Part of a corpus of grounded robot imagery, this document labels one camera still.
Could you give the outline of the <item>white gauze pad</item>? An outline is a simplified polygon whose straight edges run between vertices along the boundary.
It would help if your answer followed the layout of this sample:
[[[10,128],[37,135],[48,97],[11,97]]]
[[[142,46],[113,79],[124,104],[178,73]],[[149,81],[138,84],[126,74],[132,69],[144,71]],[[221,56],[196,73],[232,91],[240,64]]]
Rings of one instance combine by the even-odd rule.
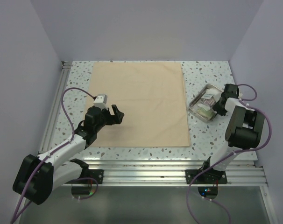
[[[217,95],[220,94],[222,91],[217,89],[217,88],[210,88],[206,90],[206,94],[210,94],[210,95]]]
[[[200,108],[203,108],[206,111],[209,111],[211,109],[210,106],[202,104],[202,103],[197,104],[197,106]]]

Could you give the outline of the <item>purple printed glove packet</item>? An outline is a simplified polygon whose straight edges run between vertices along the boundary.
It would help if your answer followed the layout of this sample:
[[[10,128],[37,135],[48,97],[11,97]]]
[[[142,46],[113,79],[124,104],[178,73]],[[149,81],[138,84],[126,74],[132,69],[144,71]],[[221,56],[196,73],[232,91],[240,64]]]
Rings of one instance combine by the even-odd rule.
[[[212,98],[210,98],[210,99],[203,99],[203,103],[204,103],[205,105],[208,105],[208,106],[213,106],[213,105],[216,103],[216,101],[215,101],[214,98],[212,97]]]

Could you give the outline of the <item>green printed glove packet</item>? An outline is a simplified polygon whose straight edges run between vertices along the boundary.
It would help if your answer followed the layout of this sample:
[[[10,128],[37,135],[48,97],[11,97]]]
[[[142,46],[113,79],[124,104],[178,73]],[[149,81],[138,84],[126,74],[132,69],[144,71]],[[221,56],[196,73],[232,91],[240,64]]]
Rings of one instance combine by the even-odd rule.
[[[207,120],[211,119],[215,115],[214,112],[210,110],[206,111],[203,109],[199,110],[198,113]]]

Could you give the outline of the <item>stainless steel tray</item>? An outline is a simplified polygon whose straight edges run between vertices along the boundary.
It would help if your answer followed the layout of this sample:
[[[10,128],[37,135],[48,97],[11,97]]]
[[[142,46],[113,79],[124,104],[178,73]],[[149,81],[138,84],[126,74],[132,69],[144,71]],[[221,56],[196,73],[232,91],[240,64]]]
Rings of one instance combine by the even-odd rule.
[[[217,113],[212,107],[216,104],[215,97],[221,93],[222,90],[220,88],[212,84],[206,84],[189,103],[189,111],[205,123],[213,121]]]

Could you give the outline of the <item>beige cloth mat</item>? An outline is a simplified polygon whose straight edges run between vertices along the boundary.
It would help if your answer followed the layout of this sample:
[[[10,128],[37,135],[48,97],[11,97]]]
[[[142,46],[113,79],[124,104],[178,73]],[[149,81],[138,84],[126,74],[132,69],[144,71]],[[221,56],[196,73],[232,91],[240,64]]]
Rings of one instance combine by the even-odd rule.
[[[106,94],[124,113],[99,131],[94,147],[188,147],[191,144],[181,64],[95,62],[89,92]]]

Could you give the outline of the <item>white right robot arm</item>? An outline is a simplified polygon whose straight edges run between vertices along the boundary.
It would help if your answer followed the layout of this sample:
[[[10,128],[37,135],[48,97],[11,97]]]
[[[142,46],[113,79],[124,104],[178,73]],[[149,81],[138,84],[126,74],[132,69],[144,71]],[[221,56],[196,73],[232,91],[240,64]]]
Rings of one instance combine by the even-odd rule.
[[[224,146],[201,167],[200,178],[205,183],[211,183],[217,175],[222,175],[238,154],[260,144],[265,116],[246,105],[239,94],[237,85],[226,84],[213,106],[218,115],[229,113],[231,118],[225,132]]]

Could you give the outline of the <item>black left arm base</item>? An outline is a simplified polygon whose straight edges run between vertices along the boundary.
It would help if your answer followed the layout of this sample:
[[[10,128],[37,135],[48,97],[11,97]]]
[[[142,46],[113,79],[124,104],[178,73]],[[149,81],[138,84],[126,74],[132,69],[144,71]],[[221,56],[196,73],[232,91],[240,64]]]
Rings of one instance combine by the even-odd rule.
[[[97,192],[99,185],[103,183],[104,170],[89,169],[89,165],[79,159],[72,159],[71,162],[81,167],[79,178],[69,182],[72,184],[71,194],[74,197],[77,196],[79,200],[93,196]]]

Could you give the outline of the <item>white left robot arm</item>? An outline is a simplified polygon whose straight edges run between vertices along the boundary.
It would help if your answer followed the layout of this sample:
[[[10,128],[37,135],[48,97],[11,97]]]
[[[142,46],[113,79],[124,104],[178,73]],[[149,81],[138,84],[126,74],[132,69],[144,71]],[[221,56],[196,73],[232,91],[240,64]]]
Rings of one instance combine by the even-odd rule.
[[[116,105],[112,105],[112,110],[113,114],[109,109],[90,107],[69,139],[46,153],[26,156],[13,183],[13,191],[37,205],[45,202],[54,189],[55,171],[88,148],[103,127],[122,123],[125,114]]]

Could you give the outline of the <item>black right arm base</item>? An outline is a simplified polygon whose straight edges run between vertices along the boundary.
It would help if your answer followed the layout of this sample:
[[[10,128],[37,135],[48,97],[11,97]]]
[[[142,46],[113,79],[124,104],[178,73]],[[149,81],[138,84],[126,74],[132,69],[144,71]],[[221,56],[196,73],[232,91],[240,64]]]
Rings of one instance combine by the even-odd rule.
[[[209,157],[202,166],[199,169],[187,169],[185,170],[185,179],[186,183],[190,184],[191,181],[202,171],[206,170],[210,166],[210,160]],[[201,196],[209,198],[209,199],[215,199],[218,195],[218,185],[219,184],[227,184],[227,177],[225,171],[217,171],[213,168],[208,170],[207,172],[201,174],[199,177],[197,177],[193,184],[204,184],[205,187],[198,187],[198,192]]]

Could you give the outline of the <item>aluminium extrusion frame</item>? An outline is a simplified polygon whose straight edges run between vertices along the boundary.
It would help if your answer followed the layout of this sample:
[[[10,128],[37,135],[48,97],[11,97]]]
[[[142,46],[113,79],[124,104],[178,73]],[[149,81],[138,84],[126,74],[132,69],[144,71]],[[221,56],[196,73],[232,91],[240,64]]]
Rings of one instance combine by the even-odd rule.
[[[189,102],[206,84],[212,84],[220,89],[225,83],[233,83],[229,63],[226,61],[174,61],[181,64],[183,72],[185,94],[187,99],[188,127],[191,145],[188,147],[90,147],[81,153],[75,154],[89,165],[89,169],[103,169],[103,186],[125,187],[187,187],[185,170],[198,169],[208,156],[219,150],[224,142],[224,134],[229,117],[214,118],[214,121],[205,123],[195,117],[189,109]],[[95,61],[65,62],[63,66],[63,80],[59,86],[59,96],[62,88],[75,87],[88,90],[92,67]],[[66,94],[67,111],[74,122],[78,122],[84,114],[83,100],[86,94],[72,90]],[[51,123],[51,130],[46,131],[40,153],[54,148],[55,143],[66,140],[70,124],[63,118],[63,110],[58,115],[59,108],[53,112],[53,118],[58,121]],[[227,184],[218,187],[260,187],[262,194],[266,191],[267,180],[263,168],[257,168],[255,152],[244,153],[234,160],[227,168]],[[54,189],[67,183],[64,174],[79,176],[79,165],[69,161],[54,173]]]

